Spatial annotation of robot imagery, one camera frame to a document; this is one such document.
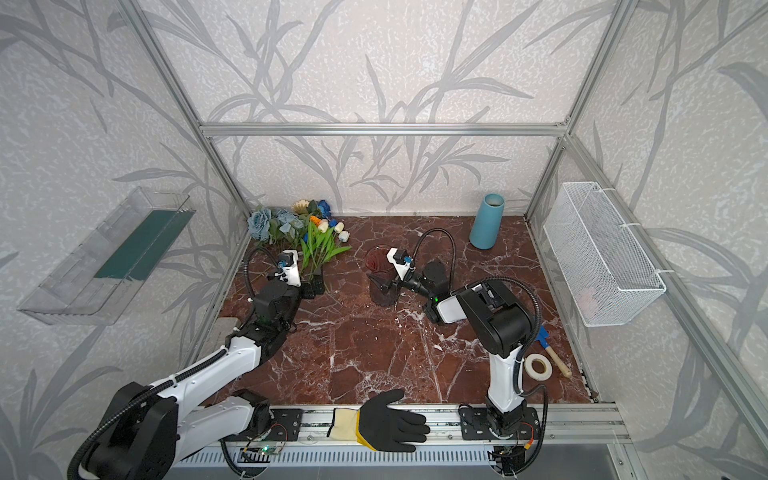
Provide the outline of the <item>pink glass vase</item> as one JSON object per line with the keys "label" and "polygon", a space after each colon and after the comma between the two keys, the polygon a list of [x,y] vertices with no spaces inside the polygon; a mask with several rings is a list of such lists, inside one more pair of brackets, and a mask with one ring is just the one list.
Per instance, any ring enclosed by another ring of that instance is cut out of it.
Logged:
{"label": "pink glass vase", "polygon": [[389,250],[388,246],[375,246],[366,253],[364,259],[371,300],[381,307],[393,306],[399,297],[397,272],[387,259]]}

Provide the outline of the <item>cream tulip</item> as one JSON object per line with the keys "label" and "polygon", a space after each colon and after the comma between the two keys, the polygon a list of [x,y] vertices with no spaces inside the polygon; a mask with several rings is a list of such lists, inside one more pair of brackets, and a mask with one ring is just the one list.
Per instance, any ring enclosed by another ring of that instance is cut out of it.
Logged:
{"label": "cream tulip", "polygon": [[350,234],[343,230],[337,232],[328,228],[319,230],[314,224],[302,239],[301,248],[303,254],[302,270],[306,270],[311,280],[322,276],[323,266],[333,258],[350,249],[347,245]]}

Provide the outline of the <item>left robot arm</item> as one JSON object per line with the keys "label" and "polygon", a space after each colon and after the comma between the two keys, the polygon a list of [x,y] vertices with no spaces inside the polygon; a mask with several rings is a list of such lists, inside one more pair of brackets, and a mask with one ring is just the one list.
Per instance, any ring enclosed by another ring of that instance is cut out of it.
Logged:
{"label": "left robot arm", "polygon": [[68,478],[162,479],[214,441],[269,430],[269,402],[256,393],[240,390],[212,406],[203,402],[270,360],[287,339],[300,303],[324,291],[319,275],[300,285],[271,279],[253,298],[250,318],[216,351],[150,385],[131,382],[119,389],[74,453]]}

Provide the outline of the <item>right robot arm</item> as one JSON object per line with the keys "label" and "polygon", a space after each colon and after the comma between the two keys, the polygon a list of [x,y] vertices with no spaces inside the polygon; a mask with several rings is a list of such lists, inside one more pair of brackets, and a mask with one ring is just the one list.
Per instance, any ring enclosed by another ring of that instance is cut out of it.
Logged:
{"label": "right robot arm", "polygon": [[524,356],[541,327],[537,295],[523,282],[488,277],[452,290],[440,261],[419,272],[413,258],[397,249],[388,254],[396,272],[394,284],[427,299],[424,311],[435,324],[466,321],[489,355],[491,381],[488,418],[499,434],[520,422],[527,397],[523,390]]}

